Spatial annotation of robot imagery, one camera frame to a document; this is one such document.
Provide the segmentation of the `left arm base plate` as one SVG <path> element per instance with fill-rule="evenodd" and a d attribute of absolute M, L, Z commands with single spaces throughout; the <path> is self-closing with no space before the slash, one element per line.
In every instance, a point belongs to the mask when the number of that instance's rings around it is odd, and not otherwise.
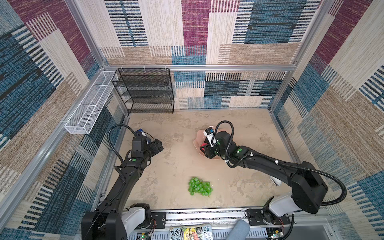
<path fill-rule="evenodd" d="M 166 212 L 151 212 L 151 216 L 145 215 L 144 222 L 138 225 L 135 230 L 149 231 L 153 229 L 164 229 L 166 217 Z"/>

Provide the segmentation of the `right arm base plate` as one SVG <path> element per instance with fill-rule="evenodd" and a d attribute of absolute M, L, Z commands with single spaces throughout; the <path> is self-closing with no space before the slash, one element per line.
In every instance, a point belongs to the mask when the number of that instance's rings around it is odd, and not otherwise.
<path fill-rule="evenodd" d="M 291 219 L 285 214 L 277 217 L 269 211 L 262 208 L 249 208 L 245 210 L 245 217 L 251 226 L 267 226 L 267 225 L 290 225 Z"/>

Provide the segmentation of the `green fake grape bunch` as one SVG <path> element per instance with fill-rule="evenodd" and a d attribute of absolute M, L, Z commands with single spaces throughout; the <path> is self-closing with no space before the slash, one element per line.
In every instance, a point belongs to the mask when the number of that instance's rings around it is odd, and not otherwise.
<path fill-rule="evenodd" d="M 202 195 L 202 196 L 210 196 L 213 192 L 213 188 L 211 183 L 208 181 L 203 181 L 197 177 L 192 177 L 189 182 L 188 192 L 191 196 L 193 195 Z"/>

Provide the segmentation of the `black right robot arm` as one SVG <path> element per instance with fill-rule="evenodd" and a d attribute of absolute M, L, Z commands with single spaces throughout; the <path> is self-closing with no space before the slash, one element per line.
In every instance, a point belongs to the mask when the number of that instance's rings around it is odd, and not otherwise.
<path fill-rule="evenodd" d="M 309 162 L 301 164 L 285 162 L 249 147 L 238 146 L 233 140 L 234 133 L 235 128 L 229 121 L 221 121 L 215 128 L 205 129 L 200 152 L 208 159 L 221 158 L 232 169 L 241 167 L 256 170 L 291 187 L 289 193 L 269 198 L 260 210 L 266 225 L 273 225 L 279 218 L 290 213 L 316 214 L 320 207 L 339 204 L 346 198 L 347 188 L 335 176 L 315 169 Z M 325 201 L 329 188 L 323 178 L 328 178 L 339 185 L 341 189 L 339 197 Z"/>

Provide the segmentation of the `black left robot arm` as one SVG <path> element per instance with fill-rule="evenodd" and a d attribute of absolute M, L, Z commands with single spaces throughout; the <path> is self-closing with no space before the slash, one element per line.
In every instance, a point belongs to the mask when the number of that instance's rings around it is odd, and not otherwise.
<path fill-rule="evenodd" d="M 105 199 L 93 212 L 87 212 L 81 222 L 83 240 L 126 240 L 135 229 L 153 233 L 157 222 L 148 204 L 134 204 L 126 212 L 126 201 L 143 174 L 151 164 L 152 157 L 163 151 L 162 142 L 151 135 L 132 131 L 133 148 L 126 157 L 117 155 L 121 164 L 115 166 L 119 177 Z"/>

